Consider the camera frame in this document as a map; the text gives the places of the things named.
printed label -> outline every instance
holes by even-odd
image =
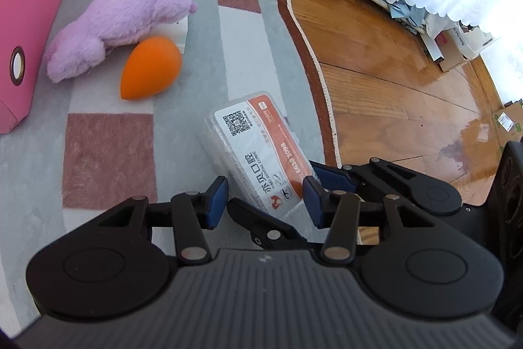
[[[464,41],[463,37],[461,37],[461,34],[458,31],[458,29],[456,27],[453,27],[452,30],[454,31],[454,33],[457,36],[459,42],[461,43],[461,46],[465,46],[465,41]]]
[[[269,97],[257,96],[214,116],[265,209],[282,216],[297,205],[303,179],[313,170]]]
[[[505,113],[499,115],[498,122],[507,132],[509,132],[512,129],[512,126],[514,126],[514,122]]]

plastic box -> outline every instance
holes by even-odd
[[[252,205],[283,218],[302,199],[314,170],[268,93],[214,109],[206,117],[206,145],[221,172],[233,178]]]

white box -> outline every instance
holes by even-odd
[[[420,33],[419,36],[422,38],[422,41],[425,44],[427,52],[432,58],[432,61],[434,61],[436,64],[442,62],[445,58],[443,57],[443,53],[441,52],[441,49],[439,48],[436,41],[426,33]]]
[[[483,49],[490,45],[494,38],[490,33],[482,32],[479,27],[474,27],[470,32],[464,32],[459,24],[448,30],[461,54],[468,59],[474,60]]]
[[[159,24],[147,35],[165,36],[170,39],[183,54],[185,51],[185,40],[189,29],[189,19],[187,17],[173,24]]]

wooden floor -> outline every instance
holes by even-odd
[[[498,167],[501,108],[481,59],[443,73],[368,0],[292,0],[329,88],[343,163],[380,157],[482,204]]]

qr code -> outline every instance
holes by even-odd
[[[250,129],[252,124],[247,121],[247,118],[243,115],[241,111],[236,111],[235,113],[228,114],[223,117],[227,127],[231,131],[232,136],[236,136],[239,133],[245,132]]]

